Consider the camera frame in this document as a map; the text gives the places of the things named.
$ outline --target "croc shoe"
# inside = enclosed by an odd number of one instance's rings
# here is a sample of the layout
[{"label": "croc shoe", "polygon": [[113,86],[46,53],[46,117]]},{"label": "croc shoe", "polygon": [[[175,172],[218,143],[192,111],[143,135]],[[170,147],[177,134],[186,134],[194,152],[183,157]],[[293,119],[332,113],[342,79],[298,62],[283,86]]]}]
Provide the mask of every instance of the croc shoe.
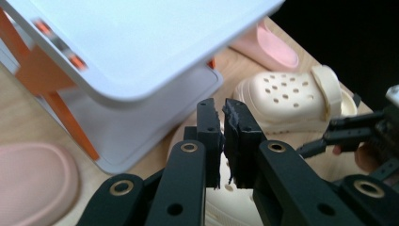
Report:
[{"label": "croc shoe", "polygon": [[310,73],[258,73],[241,81],[233,98],[248,106],[266,133],[324,132],[332,118],[357,114],[328,66]]},{"label": "croc shoe", "polygon": [[263,22],[231,43],[230,47],[270,71],[293,72],[299,65],[296,52],[273,34]]}]

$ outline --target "orange shelf leg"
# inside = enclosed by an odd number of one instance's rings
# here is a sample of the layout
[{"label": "orange shelf leg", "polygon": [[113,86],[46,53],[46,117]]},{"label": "orange shelf leg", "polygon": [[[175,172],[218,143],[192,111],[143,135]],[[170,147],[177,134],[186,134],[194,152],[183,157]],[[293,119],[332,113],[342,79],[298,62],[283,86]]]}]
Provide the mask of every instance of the orange shelf leg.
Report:
[{"label": "orange shelf leg", "polygon": [[76,121],[71,111],[65,105],[59,94],[55,92],[47,93],[43,95],[44,100],[54,110],[58,118],[62,121],[65,128],[70,132],[73,139],[86,151],[88,156],[93,160],[100,158],[90,140],[86,136],[85,132]]},{"label": "orange shelf leg", "polygon": [[93,160],[100,158],[85,132],[74,118],[67,105],[56,92],[59,89],[75,86],[73,81],[47,56],[39,46],[32,51],[0,8],[0,39],[20,64],[16,78],[33,94],[41,95],[54,110],[72,138]]}]

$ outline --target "pink shoe sole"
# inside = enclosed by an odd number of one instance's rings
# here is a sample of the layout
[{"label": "pink shoe sole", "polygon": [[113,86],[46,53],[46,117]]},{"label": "pink shoe sole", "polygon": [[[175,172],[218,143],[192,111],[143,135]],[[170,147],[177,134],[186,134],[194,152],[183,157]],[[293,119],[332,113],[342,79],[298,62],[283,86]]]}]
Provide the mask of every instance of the pink shoe sole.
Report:
[{"label": "pink shoe sole", "polygon": [[77,193],[71,155],[46,143],[0,146],[1,225],[50,225]]},{"label": "pink shoe sole", "polygon": [[270,71],[293,72],[299,65],[296,52],[273,34],[263,22],[235,40],[231,48]]}]

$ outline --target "pink object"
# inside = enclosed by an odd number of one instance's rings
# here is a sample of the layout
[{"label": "pink object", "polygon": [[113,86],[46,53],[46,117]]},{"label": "pink object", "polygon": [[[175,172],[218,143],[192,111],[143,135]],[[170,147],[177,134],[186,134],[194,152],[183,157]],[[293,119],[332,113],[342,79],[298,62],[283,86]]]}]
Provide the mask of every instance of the pink object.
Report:
[{"label": "pink object", "polygon": [[231,48],[274,72],[293,72],[299,59],[296,52],[273,34],[264,23],[258,23],[231,44]]},{"label": "pink object", "polygon": [[46,143],[0,146],[0,224],[49,225],[71,206],[78,173],[71,155]]}]

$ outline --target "wooden table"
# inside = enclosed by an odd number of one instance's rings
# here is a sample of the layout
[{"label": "wooden table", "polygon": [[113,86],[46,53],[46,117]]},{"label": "wooden table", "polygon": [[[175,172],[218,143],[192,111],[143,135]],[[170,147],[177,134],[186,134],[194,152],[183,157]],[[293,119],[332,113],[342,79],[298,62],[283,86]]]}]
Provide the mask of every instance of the wooden table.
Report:
[{"label": "wooden table", "polygon": [[[311,66],[319,64],[270,19],[266,18],[265,22],[276,35],[296,50],[300,59],[299,72],[308,72]],[[236,85],[243,78],[265,71],[265,68],[230,48],[218,53],[215,56],[215,62],[216,68],[223,74],[225,79],[223,86],[213,96],[215,98],[215,108],[220,112],[220,118],[223,120],[224,116],[221,114],[221,108],[225,99],[231,97]],[[365,104],[361,104],[359,113],[366,112],[370,112],[370,109]],[[186,121],[194,120],[195,113]],[[172,130],[128,172],[145,179],[162,169],[167,162],[168,147],[176,129]],[[304,142],[317,139],[320,136],[320,133],[295,133],[267,137],[285,141],[296,148]],[[65,147],[73,155],[80,173],[79,194],[69,213],[56,225],[76,224],[88,200],[100,184],[110,175],[98,169],[64,129],[40,106],[35,98],[3,65],[0,65],[0,145],[27,141],[56,143]],[[308,159],[307,162],[320,177],[329,181],[340,179],[348,174],[364,173],[355,164],[352,153],[343,153],[340,156],[335,156],[328,149],[325,154]]]}]

